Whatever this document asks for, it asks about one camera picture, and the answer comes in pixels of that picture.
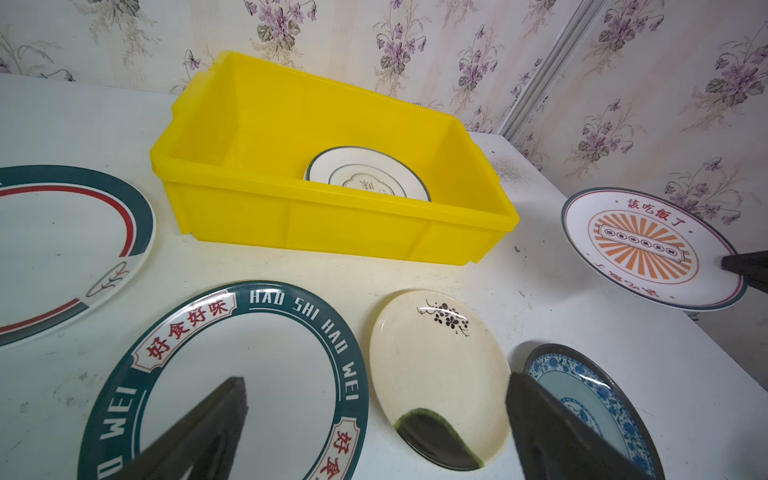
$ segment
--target floral wallpaper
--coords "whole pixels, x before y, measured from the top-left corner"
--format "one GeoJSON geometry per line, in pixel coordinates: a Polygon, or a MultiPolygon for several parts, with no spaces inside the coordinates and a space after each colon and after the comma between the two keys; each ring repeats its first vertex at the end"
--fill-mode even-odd
{"type": "Polygon", "coordinates": [[[10,0],[0,72],[179,94],[234,50],[496,132],[578,3],[10,0]]]}
{"type": "MultiPolygon", "coordinates": [[[[766,77],[768,2],[617,0],[511,140],[566,196],[641,190],[766,250],[766,77]]],[[[768,388],[766,312],[749,290],[697,322],[768,388]]]]}

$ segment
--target orange sunburst pattern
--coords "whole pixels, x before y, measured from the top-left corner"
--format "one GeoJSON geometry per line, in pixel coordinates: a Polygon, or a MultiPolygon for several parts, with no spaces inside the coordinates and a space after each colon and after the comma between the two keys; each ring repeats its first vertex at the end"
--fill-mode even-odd
{"type": "Polygon", "coordinates": [[[683,283],[699,270],[697,257],[676,231],[653,217],[612,210],[590,220],[590,238],[617,268],[654,283],[683,283]]]}

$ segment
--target white table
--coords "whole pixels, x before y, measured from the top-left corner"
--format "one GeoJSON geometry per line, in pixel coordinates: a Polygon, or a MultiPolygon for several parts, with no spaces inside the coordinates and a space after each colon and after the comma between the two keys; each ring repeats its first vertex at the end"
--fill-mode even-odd
{"type": "MultiPolygon", "coordinates": [[[[555,342],[602,366],[641,414],[667,478],[768,477],[768,392],[682,312],[616,288],[583,263],[562,233],[564,196],[503,137],[472,135],[521,222],[477,265],[204,243],[179,233],[151,170],[149,150],[174,100],[0,75],[0,166],[101,170],[144,192],[157,215],[154,248],[130,284],[57,333],[0,351],[0,477],[74,478],[91,406],[133,341],[195,293],[238,280],[279,280],[318,294],[344,317],[365,355],[376,314],[394,292],[446,293],[480,314],[510,360],[522,343],[555,342]]],[[[371,390],[355,478],[522,472],[512,441],[471,474],[427,462],[389,425],[371,390]]]]}

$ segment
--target yellow plastic crate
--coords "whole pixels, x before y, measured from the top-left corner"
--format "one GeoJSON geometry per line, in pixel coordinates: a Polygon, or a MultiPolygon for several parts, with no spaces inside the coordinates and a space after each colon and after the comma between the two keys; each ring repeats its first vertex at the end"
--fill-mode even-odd
{"type": "Polygon", "coordinates": [[[195,75],[173,114],[152,166],[199,240],[464,265],[519,221],[451,115],[235,52],[195,75]],[[432,202],[303,179],[342,145],[397,158],[432,202]]]}

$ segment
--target plate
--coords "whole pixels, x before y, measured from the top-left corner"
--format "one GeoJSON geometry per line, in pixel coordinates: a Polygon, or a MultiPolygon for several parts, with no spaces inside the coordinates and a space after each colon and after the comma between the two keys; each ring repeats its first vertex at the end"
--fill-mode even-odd
{"type": "Polygon", "coordinates": [[[744,278],[720,268],[736,254],[701,219],[635,190],[591,188],[569,198],[562,223],[571,245],[625,290],[682,310],[719,310],[746,290],[744,278]]]}
{"type": "Polygon", "coordinates": [[[509,440],[507,360],[453,298],[416,290],[389,302],[373,327],[370,362],[387,419],[430,462],[475,470],[509,440]]]}
{"type": "Polygon", "coordinates": [[[0,168],[0,224],[0,346],[113,296],[136,275],[155,231],[152,207],[131,185],[61,165],[0,168]]]}
{"type": "Polygon", "coordinates": [[[368,192],[431,201],[413,170],[380,151],[364,147],[330,148],[312,160],[307,180],[368,192]]]}
{"type": "Polygon", "coordinates": [[[627,396],[594,362],[576,350],[549,343],[531,352],[525,372],[651,478],[664,480],[645,424],[627,396]]]}
{"type": "Polygon", "coordinates": [[[141,336],[91,410],[78,478],[122,470],[230,376],[249,405],[232,480],[352,478],[368,422],[355,336],[318,296],[267,281],[195,296],[141,336]]]}

